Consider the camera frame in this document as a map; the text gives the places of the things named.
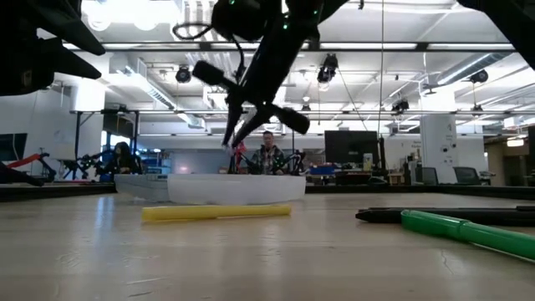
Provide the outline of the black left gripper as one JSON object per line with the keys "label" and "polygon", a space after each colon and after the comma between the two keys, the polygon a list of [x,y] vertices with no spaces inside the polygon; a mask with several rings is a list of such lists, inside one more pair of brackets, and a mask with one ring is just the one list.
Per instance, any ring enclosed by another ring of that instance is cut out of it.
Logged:
{"label": "black left gripper", "polygon": [[105,53],[81,20],[81,0],[0,0],[0,96],[44,89],[56,73],[101,77],[61,39],[94,55]]}

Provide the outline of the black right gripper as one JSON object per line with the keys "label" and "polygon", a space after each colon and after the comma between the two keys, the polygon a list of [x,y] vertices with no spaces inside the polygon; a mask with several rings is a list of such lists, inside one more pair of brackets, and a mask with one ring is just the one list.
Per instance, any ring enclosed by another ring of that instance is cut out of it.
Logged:
{"label": "black right gripper", "polygon": [[278,89],[286,79],[303,43],[311,34],[311,24],[280,16],[258,46],[240,82],[225,77],[224,72],[205,60],[196,63],[192,75],[203,83],[227,91],[227,127],[222,145],[228,146],[242,115],[242,104],[249,102],[257,111],[246,120],[232,141],[236,148],[259,126],[276,116],[283,124],[300,134],[308,131],[309,119],[295,110],[273,103]]}

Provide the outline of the clear plastic box base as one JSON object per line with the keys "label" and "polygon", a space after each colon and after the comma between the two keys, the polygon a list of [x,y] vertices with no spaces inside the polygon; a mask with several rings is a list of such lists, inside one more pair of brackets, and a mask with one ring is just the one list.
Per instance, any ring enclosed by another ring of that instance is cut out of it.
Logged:
{"label": "clear plastic box base", "polygon": [[264,205],[304,196],[303,176],[238,174],[169,175],[167,188],[174,203],[188,205]]}

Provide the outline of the person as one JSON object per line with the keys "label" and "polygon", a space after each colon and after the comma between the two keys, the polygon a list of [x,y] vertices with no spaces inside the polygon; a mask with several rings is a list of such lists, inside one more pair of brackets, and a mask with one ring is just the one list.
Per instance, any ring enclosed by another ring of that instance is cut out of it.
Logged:
{"label": "person", "polygon": [[262,133],[262,145],[252,156],[252,174],[255,175],[277,175],[286,173],[286,166],[283,164],[285,155],[277,147],[274,135],[271,131]]}
{"label": "person", "polygon": [[112,160],[104,168],[104,173],[138,174],[143,172],[140,158],[133,154],[126,142],[115,145]]}

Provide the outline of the black computer monitor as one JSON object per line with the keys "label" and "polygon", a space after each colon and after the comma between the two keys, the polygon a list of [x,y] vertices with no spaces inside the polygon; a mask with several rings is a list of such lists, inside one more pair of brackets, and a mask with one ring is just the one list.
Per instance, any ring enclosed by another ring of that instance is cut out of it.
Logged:
{"label": "black computer monitor", "polygon": [[371,154],[374,164],[380,161],[376,131],[328,130],[324,147],[328,163],[363,163],[364,154]]}

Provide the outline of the white square column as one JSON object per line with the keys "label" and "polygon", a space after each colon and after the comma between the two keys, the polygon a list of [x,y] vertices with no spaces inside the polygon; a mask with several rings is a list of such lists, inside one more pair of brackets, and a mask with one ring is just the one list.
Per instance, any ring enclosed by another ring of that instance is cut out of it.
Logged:
{"label": "white square column", "polygon": [[422,165],[436,170],[439,184],[455,184],[458,165],[454,115],[424,115],[420,119]]}

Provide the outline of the black marker pen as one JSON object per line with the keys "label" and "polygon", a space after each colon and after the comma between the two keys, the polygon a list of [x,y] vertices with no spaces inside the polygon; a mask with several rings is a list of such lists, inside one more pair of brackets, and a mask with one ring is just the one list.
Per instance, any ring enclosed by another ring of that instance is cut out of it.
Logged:
{"label": "black marker pen", "polygon": [[401,223],[402,216],[467,220],[488,226],[535,227],[535,207],[369,207],[359,209],[355,218],[370,223]]}

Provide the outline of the black office chair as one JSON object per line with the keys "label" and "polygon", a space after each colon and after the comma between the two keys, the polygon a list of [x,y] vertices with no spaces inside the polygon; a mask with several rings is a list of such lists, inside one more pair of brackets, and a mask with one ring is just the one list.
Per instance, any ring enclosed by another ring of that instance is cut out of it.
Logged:
{"label": "black office chair", "polygon": [[480,186],[481,180],[477,170],[473,167],[455,166],[456,183],[459,185]]}

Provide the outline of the green marker pen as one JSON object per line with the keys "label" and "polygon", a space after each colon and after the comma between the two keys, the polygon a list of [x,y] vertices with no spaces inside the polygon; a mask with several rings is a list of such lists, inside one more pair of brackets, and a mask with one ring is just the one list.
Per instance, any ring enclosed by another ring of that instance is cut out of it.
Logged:
{"label": "green marker pen", "polygon": [[404,229],[413,232],[469,242],[535,261],[535,236],[525,233],[441,216],[415,217],[404,214],[401,224]]}

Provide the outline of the black metal stand frame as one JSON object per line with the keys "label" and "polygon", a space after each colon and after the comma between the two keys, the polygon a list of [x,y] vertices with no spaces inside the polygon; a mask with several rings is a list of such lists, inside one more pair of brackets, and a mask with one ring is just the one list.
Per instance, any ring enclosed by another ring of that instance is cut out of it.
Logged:
{"label": "black metal stand frame", "polygon": [[[82,127],[82,116],[87,115],[84,121],[89,120],[93,115],[97,115],[101,120],[97,120],[94,124],[96,126],[95,134],[100,134],[103,130],[106,132],[107,139],[105,141],[105,149],[101,149],[101,145],[96,145],[96,140],[86,138],[84,142],[90,148],[90,153],[79,157],[79,141],[80,129]],[[76,127],[74,138],[74,160],[72,165],[72,178],[75,178],[77,171],[81,171],[86,178],[86,171],[94,167],[97,175],[113,175],[111,173],[104,173],[104,168],[112,160],[114,148],[110,148],[111,134],[118,134],[130,139],[130,150],[136,155],[137,136],[139,130],[140,113],[134,110],[112,110],[103,109],[100,111],[76,111]]]}

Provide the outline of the white ceiling air duct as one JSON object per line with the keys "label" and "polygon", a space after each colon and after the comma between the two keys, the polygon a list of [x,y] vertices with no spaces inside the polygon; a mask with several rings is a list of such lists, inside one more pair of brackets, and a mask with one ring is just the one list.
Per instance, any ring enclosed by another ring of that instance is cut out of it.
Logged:
{"label": "white ceiling air duct", "polygon": [[106,100],[132,110],[152,110],[157,115],[165,110],[192,129],[205,129],[205,119],[193,113],[206,108],[201,83],[196,79],[177,82],[179,67],[169,60],[149,60],[146,55],[113,53],[109,71],[103,75]]}

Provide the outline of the black metal table frame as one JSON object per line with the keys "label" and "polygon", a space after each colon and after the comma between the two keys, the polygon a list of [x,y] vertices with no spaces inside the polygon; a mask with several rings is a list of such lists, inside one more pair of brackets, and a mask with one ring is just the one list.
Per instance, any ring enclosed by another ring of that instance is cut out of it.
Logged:
{"label": "black metal table frame", "polygon": [[[0,186],[0,202],[116,193],[112,184]],[[535,201],[535,186],[306,186],[307,194],[439,193]]]}

